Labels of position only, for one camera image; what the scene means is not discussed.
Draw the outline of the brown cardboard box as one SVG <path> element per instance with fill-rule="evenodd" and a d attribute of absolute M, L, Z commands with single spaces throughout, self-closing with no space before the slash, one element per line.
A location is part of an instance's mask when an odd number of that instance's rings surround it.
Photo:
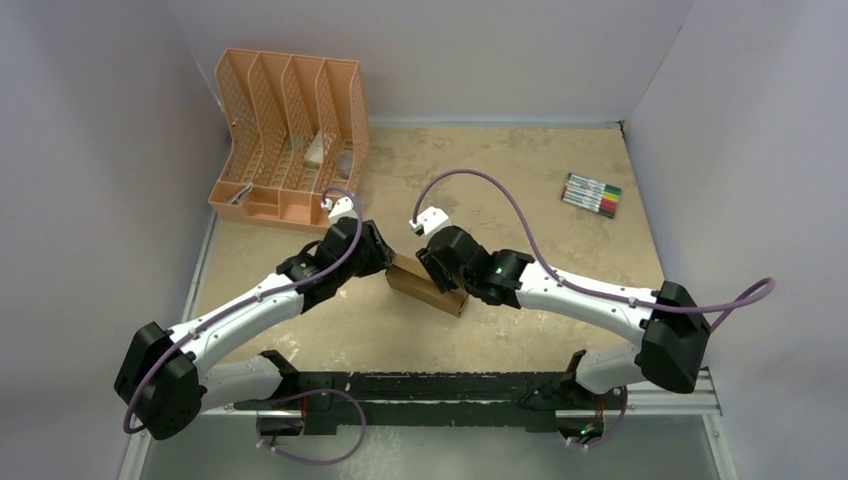
<path fill-rule="evenodd" d="M 396 253 L 385 272 L 388 285 L 418 301 L 459 318 L 468 302 L 468 294 L 461 289 L 442 293 L 426 269 L 414 257 Z"/>

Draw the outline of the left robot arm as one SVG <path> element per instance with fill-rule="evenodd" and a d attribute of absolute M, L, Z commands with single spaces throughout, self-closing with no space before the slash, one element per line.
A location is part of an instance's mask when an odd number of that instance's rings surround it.
<path fill-rule="evenodd" d="M 206 315 L 169 328 L 142 326 L 114 383 L 127 405 L 124 432 L 174 436 L 211 396 L 205 379 L 226 355 L 332 298 L 348 280 L 386 270 L 394 257 L 374 221 L 342 218 L 255 287 Z"/>

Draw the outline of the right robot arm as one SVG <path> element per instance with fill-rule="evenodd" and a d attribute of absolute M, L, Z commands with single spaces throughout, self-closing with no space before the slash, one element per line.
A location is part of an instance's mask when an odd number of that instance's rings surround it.
<path fill-rule="evenodd" d="M 530 254 L 487 251 L 457 226 L 431 235 L 415 256 L 441 292 L 463 289 L 487 305 L 556 313 L 621 337 L 613 347 L 573 355 L 561 381 L 573 406 L 642 381 L 680 394 L 696 387 L 710 327 L 678 284 L 639 289 L 547 272 Z"/>

